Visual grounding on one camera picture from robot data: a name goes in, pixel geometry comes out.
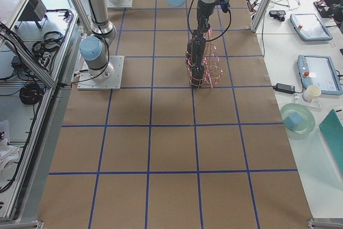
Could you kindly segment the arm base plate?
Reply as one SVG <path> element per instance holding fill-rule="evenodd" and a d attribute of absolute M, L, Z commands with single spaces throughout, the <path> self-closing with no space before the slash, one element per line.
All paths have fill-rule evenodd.
<path fill-rule="evenodd" d="M 107 8 L 109 9 L 130 9 L 132 8 L 133 0 L 124 0 L 119 4 L 111 3 L 109 0 L 106 0 Z"/>
<path fill-rule="evenodd" d="M 119 90 L 121 88 L 122 73 L 124 67 L 124 56 L 110 56 L 109 63 L 103 73 L 102 70 L 94 71 L 88 69 L 84 61 L 83 69 L 79 77 L 77 89 L 79 90 Z"/>

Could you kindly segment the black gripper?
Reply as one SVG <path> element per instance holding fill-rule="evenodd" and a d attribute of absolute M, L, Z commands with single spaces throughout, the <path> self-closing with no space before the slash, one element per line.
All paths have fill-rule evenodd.
<path fill-rule="evenodd" d="M 213 14 L 215 3 L 205 3 L 202 0 L 197 1 L 197 32 L 206 33 L 210 29 L 209 17 Z"/>

